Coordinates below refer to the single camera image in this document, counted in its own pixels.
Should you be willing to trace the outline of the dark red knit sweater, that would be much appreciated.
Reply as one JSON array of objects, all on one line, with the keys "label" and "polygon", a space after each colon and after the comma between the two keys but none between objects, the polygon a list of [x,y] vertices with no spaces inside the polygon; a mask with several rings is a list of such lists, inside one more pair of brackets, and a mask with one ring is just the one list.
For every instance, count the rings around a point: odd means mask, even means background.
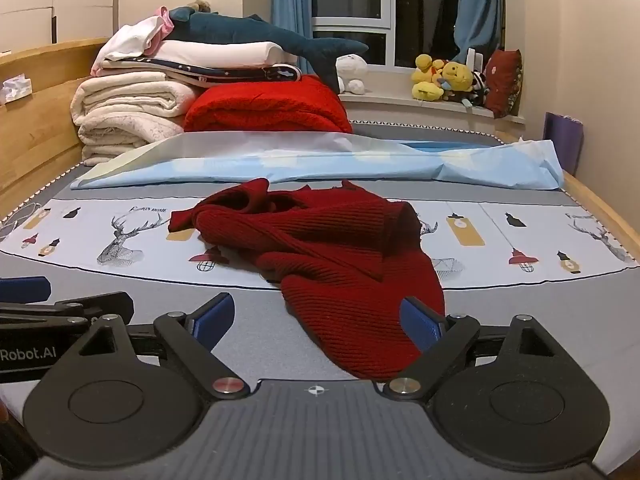
[{"label": "dark red knit sweater", "polygon": [[196,229],[279,282],[300,325],[359,378],[385,382],[418,356],[400,327],[401,300],[445,311],[412,206],[352,182],[273,191],[267,180],[251,180],[174,211],[168,229]]}]

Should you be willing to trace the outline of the wooden bed headboard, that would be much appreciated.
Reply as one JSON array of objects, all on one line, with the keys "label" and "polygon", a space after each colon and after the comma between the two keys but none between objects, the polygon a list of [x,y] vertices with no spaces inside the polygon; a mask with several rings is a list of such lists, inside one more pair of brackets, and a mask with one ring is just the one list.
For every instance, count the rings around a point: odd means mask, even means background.
[{"label": "wooden bed headboard", "polygon": [[32,81],[32,94],[1,107],[2,216],[80,162],[70,101],[104,44],[103,38],[67,41],[1,59],[2,80]]}]

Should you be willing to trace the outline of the light blue folded sheet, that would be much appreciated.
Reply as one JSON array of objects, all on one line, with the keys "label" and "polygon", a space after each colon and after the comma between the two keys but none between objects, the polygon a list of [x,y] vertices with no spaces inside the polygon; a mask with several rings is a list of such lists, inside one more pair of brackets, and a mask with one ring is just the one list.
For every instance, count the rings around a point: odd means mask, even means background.
[{"label": "light blue folded sheet", "polygon": [[101,162],[75,190],[169,183],[413,180],[512,190],[562,188],[552,142],[395,141],[338,132],[183,133]]}]

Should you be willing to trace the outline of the cream folded quilt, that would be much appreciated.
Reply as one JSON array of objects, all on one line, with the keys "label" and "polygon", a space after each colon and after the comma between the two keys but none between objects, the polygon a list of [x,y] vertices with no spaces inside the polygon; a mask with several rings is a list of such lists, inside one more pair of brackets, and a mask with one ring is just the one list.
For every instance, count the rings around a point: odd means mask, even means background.
[{"label": "cream folded quilt", "polygon": [[91,77],[70,102],[70,117],[86,166],[183,133],[198,89],[160,72]]}]

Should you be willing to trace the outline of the tissue pack on headboard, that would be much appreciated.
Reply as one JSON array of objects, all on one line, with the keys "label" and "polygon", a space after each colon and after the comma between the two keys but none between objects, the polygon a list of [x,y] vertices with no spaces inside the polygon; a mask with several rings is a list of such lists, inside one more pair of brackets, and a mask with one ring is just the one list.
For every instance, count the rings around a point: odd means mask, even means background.
[{"label": "tissue pack on headboard", "polygon": [[0,103],[6,105],[32,95],[32,80],[24,74],[14,76],[2,82]]}]

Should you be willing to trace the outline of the purple bag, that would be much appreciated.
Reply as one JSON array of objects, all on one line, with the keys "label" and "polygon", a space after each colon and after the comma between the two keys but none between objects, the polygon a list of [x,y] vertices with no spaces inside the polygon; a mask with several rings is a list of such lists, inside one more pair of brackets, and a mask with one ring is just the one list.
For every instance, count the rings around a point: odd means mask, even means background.
[{"label": "purple bag", "polygon": [[572,176],[578,168],[584,137],[584,125],[579,120],[566,115],[546,113],[544,140],[553,142],[561,167]]}]

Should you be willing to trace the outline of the bright red folded blanket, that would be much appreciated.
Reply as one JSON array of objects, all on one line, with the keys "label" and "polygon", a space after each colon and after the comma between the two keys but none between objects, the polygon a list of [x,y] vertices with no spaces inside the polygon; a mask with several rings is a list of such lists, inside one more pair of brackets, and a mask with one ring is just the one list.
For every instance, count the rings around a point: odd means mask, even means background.
[{"label": "bright red folded blanket", "polygon": [[340,98],[316,76],[235,82],[202,93],[183,119],[186,132],[321,131],[351,133]]}]

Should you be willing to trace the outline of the yellow plush toys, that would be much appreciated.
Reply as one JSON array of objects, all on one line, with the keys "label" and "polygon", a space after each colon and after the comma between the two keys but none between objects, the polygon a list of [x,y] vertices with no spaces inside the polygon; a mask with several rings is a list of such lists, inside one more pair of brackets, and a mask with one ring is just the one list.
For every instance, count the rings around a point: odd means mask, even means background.
[{"label": "yellow plush toys", "polygon": [[451,101],[470,107],[475,96],[474,76],[468,66],[428,54],[416,57],[411,82],[411,95],[418,101]]}]

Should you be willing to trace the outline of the navy trimmed folded cloth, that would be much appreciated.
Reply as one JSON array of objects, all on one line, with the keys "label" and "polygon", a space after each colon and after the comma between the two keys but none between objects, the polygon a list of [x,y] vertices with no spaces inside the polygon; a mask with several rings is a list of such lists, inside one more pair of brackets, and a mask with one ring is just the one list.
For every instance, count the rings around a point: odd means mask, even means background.
[{"label": "navy trimmed folded cloth", "polygon": [[290,64],[274,64],[249,68],[205,68],[155,58],[125,58],[122,61],[104,61],[98,74],[115,75],[117,72],[159,72],[169,79],[178,80],[198,88],[212,88],[216,84],[235,82],[299,81],[302,72]]}]

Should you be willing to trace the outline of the white pink folded garment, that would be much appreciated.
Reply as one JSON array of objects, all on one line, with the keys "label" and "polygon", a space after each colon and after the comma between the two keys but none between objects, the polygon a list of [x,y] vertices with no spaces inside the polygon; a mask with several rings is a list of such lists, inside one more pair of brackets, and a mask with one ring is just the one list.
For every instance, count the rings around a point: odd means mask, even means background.
[{"label": "white pink folded garment", "polygon": [[173,30],[174,23],[166,6],[161,6],[152,16],[134,25],[122,25],[99,50],[90,74],[99,76],[105,61],[151,56]]}]

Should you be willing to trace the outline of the dark red cushion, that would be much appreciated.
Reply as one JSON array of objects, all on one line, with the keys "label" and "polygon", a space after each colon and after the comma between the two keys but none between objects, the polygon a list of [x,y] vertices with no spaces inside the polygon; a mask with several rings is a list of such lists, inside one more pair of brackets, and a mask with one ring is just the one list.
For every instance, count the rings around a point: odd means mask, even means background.
[{"label": "dark red cushion", "polygon": [[495,50],[485,67],[485,107],[495,118],[511,114],[522,90],[523,58],[520,50]]}]

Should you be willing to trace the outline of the white plush toy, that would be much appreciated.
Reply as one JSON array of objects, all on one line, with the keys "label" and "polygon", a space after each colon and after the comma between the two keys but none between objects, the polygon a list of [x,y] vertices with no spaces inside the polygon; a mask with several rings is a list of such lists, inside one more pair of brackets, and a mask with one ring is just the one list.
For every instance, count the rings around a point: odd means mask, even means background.
[{"label": "white plush toy", "polygon": [[335,67],[340,93],[351,93],[355,96],[363,96],[366,93],[363,79],[367,76],[368,64],[361,56],[340,56],[336,59]]}]

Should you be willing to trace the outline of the white folded pillow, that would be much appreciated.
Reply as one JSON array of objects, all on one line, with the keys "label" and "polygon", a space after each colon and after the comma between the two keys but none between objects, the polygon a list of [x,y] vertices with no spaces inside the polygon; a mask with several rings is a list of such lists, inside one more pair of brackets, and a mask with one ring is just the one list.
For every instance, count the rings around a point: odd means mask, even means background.
[{"label": "white folded pillow", "polygon": [[285,52],[271,41],[249,44],[200,44],[165,40],[152,58],[203,68],[262,68],[276,64],[297,65],[294,54]]}]

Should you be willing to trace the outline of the blue shark plush toy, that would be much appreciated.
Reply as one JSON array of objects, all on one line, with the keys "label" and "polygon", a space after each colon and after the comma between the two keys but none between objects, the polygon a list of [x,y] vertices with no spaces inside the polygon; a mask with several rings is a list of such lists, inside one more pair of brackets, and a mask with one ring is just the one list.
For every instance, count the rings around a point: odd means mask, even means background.
[{"label": "blue shark plush toy", "polygon": [[174,29],[171,40],[201,44],[249,44],[271,41],[289,54],[306,60],[314,73],[334,93],[338,88],[336,60],[344,55],[363,54],[368,46],[344,38],[308,38],[262,20],[257,14],[247,18],[232,18],[213,12],[201,12],[190,6],[169,11]]}]

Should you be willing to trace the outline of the blue right curtain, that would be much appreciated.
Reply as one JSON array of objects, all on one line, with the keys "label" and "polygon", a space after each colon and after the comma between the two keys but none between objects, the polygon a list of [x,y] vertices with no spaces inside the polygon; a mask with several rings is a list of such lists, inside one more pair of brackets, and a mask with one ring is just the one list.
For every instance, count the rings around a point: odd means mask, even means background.
[{"label": "blue right curtain", "polygon": [[469,49],[489,58],[501,46],[504,0],[458,0],[454,43],[459,49],[454,60],[466,61]]}]

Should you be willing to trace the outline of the white framed window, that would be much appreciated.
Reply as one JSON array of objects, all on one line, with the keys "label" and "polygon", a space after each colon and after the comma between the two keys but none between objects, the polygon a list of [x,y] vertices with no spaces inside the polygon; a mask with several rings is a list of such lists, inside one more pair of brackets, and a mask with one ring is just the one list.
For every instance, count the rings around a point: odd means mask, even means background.
[{"label": "white framed window", "polygon": [[411,67],[423,53],[453,58],[458,0],[311,0],[316,38],[357,40],[373,65]]}]

